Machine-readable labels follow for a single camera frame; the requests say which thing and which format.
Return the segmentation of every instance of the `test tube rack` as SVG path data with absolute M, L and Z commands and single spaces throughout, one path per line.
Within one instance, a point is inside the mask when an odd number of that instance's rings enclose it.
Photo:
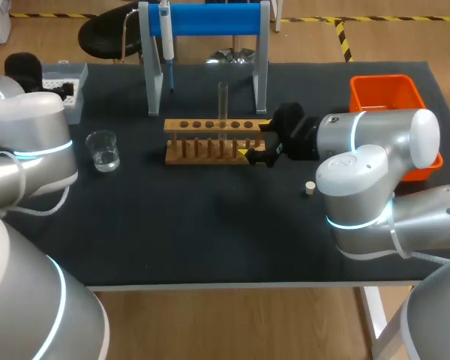
M 166 144 L 167 165 L 249 165 L 245 151 L 250 148 L 265 150 L 265 140 L 259 124 L 264 120 L 166 119 L 163 131 L 170 134 Z M 207 135 L 206 139 L 187 135 Z M 227 134 L 225 139 L 212 139 L 217 134 Z M 250 138 L 236 139 L 250 135 Z

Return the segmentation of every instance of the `yellow black warning tape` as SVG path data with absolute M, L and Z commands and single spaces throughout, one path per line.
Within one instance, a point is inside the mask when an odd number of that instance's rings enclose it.
M 344 22 L 335 20 L 335 30 L 337 31 L 338 40 L 340 40 L 340 45 L 342 46 L 342 53 L 345 58 L 345 62 L 353 62 L 352 52 L 350 51 L 350 46 L 347 38 L 345 37 Z
M 62 18 L 62 19 L 91 19 L 92 17 L 96 17 L 92 13 L 10 13 L 10 17 L 13 18 L 21 18 L 27 19 L 31 17 L 40 17 L 40 18 Z
M 312 16 L 312 17 L 287 17 L 282 23 L 316 23 L 324 21 L 450 21 L 450 16 Z
M 30 18 L 48 17 L 65 19 L 91 19 L 96 17 L 93 13 L 11 13 L 10 17 Z M 312 17 L 287 17 L 282 23 L 316 23 L 324 21 L 450 21 L 450 16 L 312 16 Z

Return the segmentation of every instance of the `stool seat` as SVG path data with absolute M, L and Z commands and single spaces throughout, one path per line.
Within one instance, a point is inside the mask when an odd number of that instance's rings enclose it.
M 125 16 L 138 3 L 117 7 L 88 20 L 80 28 L 78 42 L 83 51 L 99 59 L 120 59 L 122 57 L 122 32 Z M 127 21 L 125 55 L 130 56 L 142 49 L 138 13 Z

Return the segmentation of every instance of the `blue stand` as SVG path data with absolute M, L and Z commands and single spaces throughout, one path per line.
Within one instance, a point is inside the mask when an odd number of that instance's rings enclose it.
M 256 35 L 253 89 L 257 114 L 266 113 L 269 69 L 270 3 L 171 4 L 173 36 Z M 155 37 L 161 36 L 158 4 L 139 2 L 140 35 L 147 88 L 148 114 L 157 116 L 164 75 Z

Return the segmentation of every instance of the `glass test tube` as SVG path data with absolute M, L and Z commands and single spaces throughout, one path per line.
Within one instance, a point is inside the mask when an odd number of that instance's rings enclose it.
M 218 83 L 218 126 L 225 128 L 228 118 L 228 84 L 226 82 Z M 219 140 L 227 140 L 226 133 L 218 134 Z

